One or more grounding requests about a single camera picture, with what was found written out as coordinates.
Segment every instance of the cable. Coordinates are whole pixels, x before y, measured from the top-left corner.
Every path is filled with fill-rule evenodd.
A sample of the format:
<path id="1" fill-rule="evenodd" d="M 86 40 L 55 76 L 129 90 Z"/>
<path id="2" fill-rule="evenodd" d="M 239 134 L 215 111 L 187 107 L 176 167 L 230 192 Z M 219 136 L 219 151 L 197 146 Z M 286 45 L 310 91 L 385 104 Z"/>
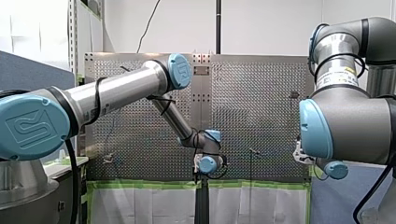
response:
<path id="1" fill-rule="evenodd" d="M 316 71 L 315 71 L 315 74 L 314 74 L 315 83 L 317 83 L 318 72 L 319 72 L 320 68 L 321 68 L 325 63 L 327 63 L 327 62 L 330 61 L 331 59 L 333 59 L 333 58 L 335 58 L 335 57 L 338 57 L 338 56 L 351 56 L 351 57 L 354 57 L 355 59 L 359 60 L 359 61 L 361 62 L 362 67 L 361 67 L 361 72 L 358 74 L 358 78 L 360 78 L 360 77 L 363 75 L 364 70 L 365 70 L 365 68 L 366 68 L 366 63 L 364 62 L 364 60 L 363 60 L 363 58 L 362 58 L 361 56 L 359 56 L 359 55 L 357 55 L 357 54 L 354 54 L 354 53 L 337 53 L 337 54 L 334 54 L 334 55 L 331 55 L 331 56 L 327 57 L 325 60 L 323 60 L 323 61 L 318 65 L 318 67 L 317 67 L 317 69 L 316 69 Z"/>
<path id="2" fill-rule="evenodd" d="M 160 2 L 161 2 L 161 0 L 158 0 L 157 3 L 155 4 L 154 9 L 152 10 L 151 16 L 150 16 L 149 19 L 148 19 L 148 24 L 147 24 L 147 26 L 146 26 L 146 30 L 145 30 L 145 32 L 142 34 L 142 36 L 140 37 L 139 47 L 137 48 L 136 53 L 139 53 L 140 48 L 142 47 L 143 38 L 145 37 L 146 33 L 147 33 L 148 30 L 149 30 L 149 24 L 151 23 L 151 20 L 152 20 L 152 18 L 154 17 L 154 13 L 155 13 L 155 11 L 157 10 L 157 6 L 160 4 Z"/>
<path id="3" fill-rule="evenodd" d="M 164 99 L 164 98 L 158 98 L 156 96 L 149 96 L 147 97 L 148 100 L 156 100 L 156 101 L 165 101 L 168 102 L 168 104 L 165 106 L 165 108 L 163 109 L 163 111 L 161 111 L 161 116 L 166 112 L 166 110 L 169 109 L 169 106 L 173 103 L 176 104 L 175 100 L 172 100 L 172 96 L 170 96 L 170 99 Z"/>
<path id="4" fill-rule="evenodd" d="M 359 61 L 357 61 L 356 59 L 355 59 L 355 63 L 358 64 L 360 67 L 363 67 L 363 65 Z"/>
<path id="5" fill-rule="evenodd" d="M 317 37 L 318 37 L 319 31 L 323 27 L 326 27 L 328 25 L 329 24 L 327 24 L 327 23 L 319 24 L 317 26 L 317 28 L 315 29 L 314 33 L 312 34 L 311 38 L 309 39 L 310 40 L 310 44 L 309 44 L 309 50 L 308 50 L 308 53 L 309 53 L 309 55 L 308 55 L 308 69 L 309 69 L 309 72 L 311 73 L 312 76 L 315 76 L 314 75 L 314 69 L 312 68 L 312 65 L 315 64 L 315 61 L 314 61 L 314 49 L 315 49 L 314 45 L 315 45 L 315 42 L 317 42 Z"/>
<path id="6" fill-rule="evenodd" d="M 72 167 L 72 178 L 73 178 L 73 187 L 72 187 L 72 195 L 73 195 L 73 203 L 72 203 L 72 214 L 70 218 L 70 223 L 75 224 L 77 221 L 78 214 L 78 167 L 76 161 L 76 155 L 74 153 L 74 149 L 70 139 L 64 141 L 66 143 L 67 152 L 69 153 L 70 164 Z"/>
<path id="7" fill-rule="evenodd" d="M 357 224 L 360 224 L 359 220 L 358 220 L 358 214 L 359 211 L 363 208 L 363 206 L 367 203 L 367 201 L 369 201 L 369 199 L 373 196 L 373 194 L 375 193 L 375 191 L 379 188 L 379 186 L 382 184 L 382 182 L 384 181 L 384 179 L 387 177 L 387 175 L 389 174 L 391 168 L 392 168 L 392 163 L 387 165 L 387 167 L 384 169 L 384 171 L 382 172 L 382 174 L 379 176 L 379 178 L 375 181 L 375 183 L 373 184 L 373 186 L 371 187 L 371 189 L 367 192 L 367 194 L 364 196 L 363 199 L 361 199 L 361 201 L 359 202 L 358 206 L 356 206 L 355 210 L 353 211 L 353 219 L 355 220 L 355 222 Z"/>
<path id="8" fill-rule="evenodd" d="M 29 91 L 23 91 L 23 90 L 0 91 L 0 99 L 11 95 L 24 94 L 27 92 Z"/>
<path id="9" fill-rule="evenodd" d="M 326 175 L 326 177 L 324 177 L 324 178 L 321 178 L 321 177 L 319 177 L 319 176 L 318 176 L 318 174 L 317 174 L 317 169 L 316 169 L 316 166 L 317 166 L 317 160 L 318 160 L 318 158 L 315 158 L 315 164 L 314 164 L 314 175 L 315 175 L 315 177 L 316 177 L 318 180 L 320 180 L 320 181 L 325 181 L 325 180 L 327 180 L 327 178 L 329 178 L 329 176 L 328 176 L 328 175 Z"/>
<path id="10" fill-rule="evenodd" d="M 96 84 L 95 84 L 95 115 L 94 117 L 91 119 L 90 122 L 86 123 L 85 125 L 90 125 L 94 122 L 96 122 L 99 119 L 99 115 L 100 115 L 100 109 L 101 109 L 101 102 L 100 102 L 100 92 L 99 92 L 99 85 L 102 82 L 103 79 L 106 79 L 106 77 L 99 77 L 96 80 Z"/>

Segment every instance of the pegboard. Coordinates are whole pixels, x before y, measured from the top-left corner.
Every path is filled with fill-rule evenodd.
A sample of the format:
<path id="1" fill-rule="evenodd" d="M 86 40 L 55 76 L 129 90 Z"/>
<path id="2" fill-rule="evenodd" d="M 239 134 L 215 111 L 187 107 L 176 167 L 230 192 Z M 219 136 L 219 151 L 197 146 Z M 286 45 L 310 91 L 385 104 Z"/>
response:
<path id="1" fill-rule="evenodd" d="M 87 54 L 86 79 L 116 76 L 124 72 L 122 67 L 134 70 L 164 56 Z M 307 168 L 291 155 L 298 134 L 298 103 L 310 93 L 306 58 L 185 56 L 195 75 L 187 89 L 171 95 L 192 127 L 221 131 L 221 152 L 230 162 L 224 178 L 306 181 Z M 298 97 L 291 97 L 296 92 Z M 89 179 L 191 180 L 193 149 L 178 145 L 176 134 L 146 99 L 87 127 L 86 145 L 92 158 Z M 262 154 L 253 157 L 251 166 L 250 149 Z M 114 161 L 104 163 L 110 153 Z"/>
<path id="2" fill-rule="evenodd" d="M 231 164 L 225 178 L 308 178 L 307 166 L 291 154 L 307 90 L 305 58 L 213 55 L 210 67 L 210 123 L 221 130 Z M 251 149 L 260 155 L 251 158 Z"/>

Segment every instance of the blue cap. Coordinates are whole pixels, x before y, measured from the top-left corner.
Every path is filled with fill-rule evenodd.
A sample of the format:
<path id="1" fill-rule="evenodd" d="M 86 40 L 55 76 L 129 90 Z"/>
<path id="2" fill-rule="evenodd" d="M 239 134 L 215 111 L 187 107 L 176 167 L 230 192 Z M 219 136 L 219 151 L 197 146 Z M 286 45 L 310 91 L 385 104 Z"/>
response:
<path id="1" fill-rule="evenodd" d="M 216 141 L 218 141 L 218 142 L 221 141 L 221 132 L 220 132 L 220 131 L 218 131 L 218 130 L 209 130 L 209 129 L 207 129 L 207 130 L 205 130 L 205 132 L 206 132 L 206 133 L 204 134 L 205 137 L 207 137 L 207 138 L 209 138 L 209 139 L 212 139 L 212 140 L 213 140 L 212 137 L 214 137 L 214 138 L 216 139 Z"/>
<path id="2" fill-rule="evenodd" d="M 199 170 L 203 174 L 212 174 L 216 171 L 218 165 L 216 164 L 215 160 L 210 156 L 204 156 L 201 158 L 199 162 Z"/>
<path id="3" fill-rule="evenodd" d="M 70 130 L 64 109 L 30 94 L 0 100 L 0 158 L 30 161 L 58 149 Z"/>
<path id="4" fill-rule="evenodd" d="M 192 72 L 189 61 L 181 54 L 171 54 L 168 60 L 169 76 L 175 90 L 182 90 L 190 85 Z"/>
<path id="5" fill-rule="evenodd" d="M 347 166 L 341 161 L 331 161 L 324 167 L 324 173 L 333 179 L 343 179 L 347 176 Z"/>
<path id="6" fill-rule="evenodd" d="M 319 106 L 311 99 L 300 102 L 301 142 L 305 154 L 330 159 L 332 134 Z"/>

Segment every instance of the white wall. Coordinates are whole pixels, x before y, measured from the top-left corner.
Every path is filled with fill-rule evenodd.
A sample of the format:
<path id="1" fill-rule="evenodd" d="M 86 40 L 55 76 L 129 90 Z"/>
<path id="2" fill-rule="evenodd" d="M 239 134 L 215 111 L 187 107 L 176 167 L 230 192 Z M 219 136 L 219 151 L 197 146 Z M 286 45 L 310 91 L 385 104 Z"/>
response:
<path id="1" fill-rule="evenodd" d="M 157 0 L 105 0 L 105 51 L 136 52 Z M 162 0 L 140 52 L 215 49 L 214 0 Z"/>
<path id="2" fill-rule="evenodd" d="M 318 0 L 222 2 L 225 54 L 307 55 L 309 37 L 321 22 Z"/>
<path id="3" fill-rule="evenodd" d="M 67 0 L 0 0 L 0 50 L 69 70 Z"/>

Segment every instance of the black pole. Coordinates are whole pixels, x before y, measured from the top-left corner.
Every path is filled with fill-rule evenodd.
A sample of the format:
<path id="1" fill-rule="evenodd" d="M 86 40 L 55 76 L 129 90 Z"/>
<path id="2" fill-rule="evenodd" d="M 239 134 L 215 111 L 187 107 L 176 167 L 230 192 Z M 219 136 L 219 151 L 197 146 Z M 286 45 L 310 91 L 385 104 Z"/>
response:
<path id="1" fill-rule="evenodd" d="M 221 0 L 216 0 L 216 54 L 221 54 Z"/>
<path id="2" fill-rule="evenodd" d="M 201 188 L 195 191 L 194 224 L 209 224 L 209 184 L 205 175 L 201 175 Z"/>

